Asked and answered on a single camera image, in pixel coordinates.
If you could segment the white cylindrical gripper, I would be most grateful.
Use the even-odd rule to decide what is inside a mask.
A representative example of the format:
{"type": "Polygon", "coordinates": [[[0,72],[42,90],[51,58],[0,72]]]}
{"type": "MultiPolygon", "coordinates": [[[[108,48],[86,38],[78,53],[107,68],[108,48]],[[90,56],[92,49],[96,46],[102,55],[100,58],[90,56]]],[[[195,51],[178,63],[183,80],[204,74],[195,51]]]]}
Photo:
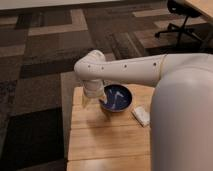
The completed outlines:
{"type": "Polygon", "coordinates": [[[84,81],[83,94],[87,98],[99,98],[103,103],[107,103],[107,96],[104,94],[104,84],[101,80],[84,81]]]}

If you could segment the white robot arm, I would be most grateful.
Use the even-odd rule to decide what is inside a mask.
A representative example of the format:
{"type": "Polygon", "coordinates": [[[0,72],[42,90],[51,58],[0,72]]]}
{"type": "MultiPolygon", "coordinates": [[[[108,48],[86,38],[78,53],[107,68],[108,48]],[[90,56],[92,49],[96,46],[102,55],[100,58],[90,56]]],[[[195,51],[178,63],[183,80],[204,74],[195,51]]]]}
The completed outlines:
{"type": "Polygon", "coordinates": [[[151,171],[213,171],[213,54],[160,54],[108,61],[92,50],[74,65],[84,94],[105,80],[151,86],[151,171]]]}

